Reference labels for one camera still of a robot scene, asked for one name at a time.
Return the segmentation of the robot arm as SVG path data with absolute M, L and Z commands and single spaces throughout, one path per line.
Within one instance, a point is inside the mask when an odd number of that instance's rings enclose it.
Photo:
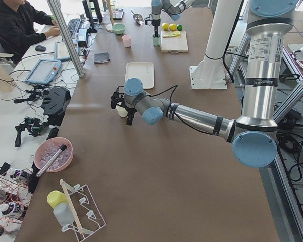
M 176 5 L 172 5 L 168 0 L 152 0 L 151 1 L 151 14 L 145 17 L 145 24 L 154 27 L 154 36 L 159 37 L 159 26 L 161 23 L 161 11 L 167 13 L 172 20 L 176 21 L 180 18 L 180 14 L 189 8 L 194 0 L 179 1 Z
M 204 59 L 190 68 L 194 89 L 224 89 L 224 56 L 239 19 L 242 1 L 218 1 Z M 111 108 L 127 111 L 127 124 L 139 113 L 148 124 L 166 117 L 232 144 L 236 159 L 249 167 L 264 167 L 277 154 L 277 124 L 273 120 L 284 36 L 293 28 L 297 1 L 249 1 L 246 33 L 250 37 L 241 116 L 228 120 L 159 95 L 150 95 L 138 78 L 124 83 L 111 97 Z

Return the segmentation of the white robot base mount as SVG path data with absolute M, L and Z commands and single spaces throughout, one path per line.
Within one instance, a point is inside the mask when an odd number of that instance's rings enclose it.
M 227 89 L 223 57 L 242 6 L 242 0 L 217 2 L 204 59 L 197 66 L 190 66 L 192 89 Z

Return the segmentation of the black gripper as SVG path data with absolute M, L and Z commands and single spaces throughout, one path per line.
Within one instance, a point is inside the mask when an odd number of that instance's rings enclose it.
M 160 26 L 160 14 L 150 14 L 144 19 L 146 25 L 154 26 L 154 36 L 158 37 L 158 28 Z
M 116 109 L 116 106 L 121 106 L 121 107 L 125 108 L 128 112 L 127 119 L 126 119 L 126 125 L 131 126 L 133 118 L 134 118 L 134 114 L 135 114 L 135 109 L 130 108 L 125 104 L 124 93 L 119 92 L 120 87 L 123 87 L 123 86 L 118 86 L 116 88 L 116 90 L 114 91 L 113 95 L 111 96 L 111 109 Z

